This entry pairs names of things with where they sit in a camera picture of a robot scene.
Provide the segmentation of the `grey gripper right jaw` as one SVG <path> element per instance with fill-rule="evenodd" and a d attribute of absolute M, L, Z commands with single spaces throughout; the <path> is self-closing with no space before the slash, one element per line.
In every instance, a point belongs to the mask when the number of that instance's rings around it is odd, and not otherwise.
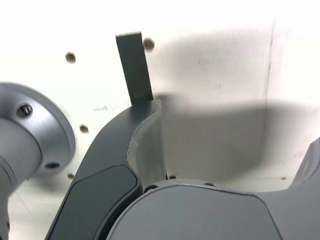
<path fill-rule="evenodd" d="M 135 200 L 109 240 L 317 240 L 320 237 L 320 142 L 312 142 L 291 186 L 239 192 L 172 184 Z"/>

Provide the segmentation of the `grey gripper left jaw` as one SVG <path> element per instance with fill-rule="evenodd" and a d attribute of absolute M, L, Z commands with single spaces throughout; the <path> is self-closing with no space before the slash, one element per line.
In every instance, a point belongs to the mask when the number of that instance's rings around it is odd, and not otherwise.
<path fill-rule="evenodd" d="M 166 179 L 162 106 L 135 104 L 109 121 L 88 148 L 47 233 L 48 240 L 104 240 L 120 214 Z"/>

